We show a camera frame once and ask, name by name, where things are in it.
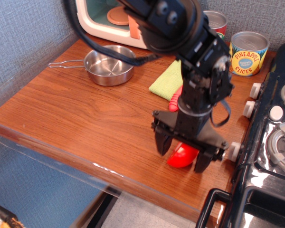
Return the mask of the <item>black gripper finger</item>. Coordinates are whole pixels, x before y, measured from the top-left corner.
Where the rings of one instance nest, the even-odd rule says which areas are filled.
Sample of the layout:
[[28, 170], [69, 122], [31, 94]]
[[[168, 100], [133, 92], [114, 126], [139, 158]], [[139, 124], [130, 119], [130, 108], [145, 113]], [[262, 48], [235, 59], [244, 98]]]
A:
[[164, 156], [171, 146], [172, 137], [165, 133], [156, 132], [155, 141], [158, 153]]
[[213, 156], [214, 153], [210, 151], [200, 152], [197, 156], [194, 171], [196, 173], [204, 172], [212, 161]]

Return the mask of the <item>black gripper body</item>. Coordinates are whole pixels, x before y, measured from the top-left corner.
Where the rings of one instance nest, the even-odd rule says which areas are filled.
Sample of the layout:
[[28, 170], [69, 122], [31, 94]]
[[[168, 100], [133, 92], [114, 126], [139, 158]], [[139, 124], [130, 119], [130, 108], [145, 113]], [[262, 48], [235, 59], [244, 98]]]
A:
[[200, 152], [213, 152], [213, 161], [222, 160], [228, 143], [214, 128], [226, 124], [229, 117], [220, 123], [213, 123], [212, 109], [205, 113], [155, 110], [152, 115], [154, 117], [152, 122], [154, 133], [165, 133], [172, 139], [194, 147]]

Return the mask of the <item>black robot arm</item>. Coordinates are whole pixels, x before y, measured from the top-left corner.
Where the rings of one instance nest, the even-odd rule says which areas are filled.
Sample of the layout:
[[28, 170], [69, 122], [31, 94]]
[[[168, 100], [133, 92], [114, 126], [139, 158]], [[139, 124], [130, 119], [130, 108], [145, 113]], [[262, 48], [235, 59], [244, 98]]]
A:
[[233, 90], [229, 47], [196, 0], [123, 0], [124, 11], [139, 25], [148, 50], [181, 62], [178, 111], [155, 110], [152, 127], [157, 150], [165, 154], [173, 139], [199, 150], [195, 172], [222, 158], [228, 148], [216, 131], [212, 110]]

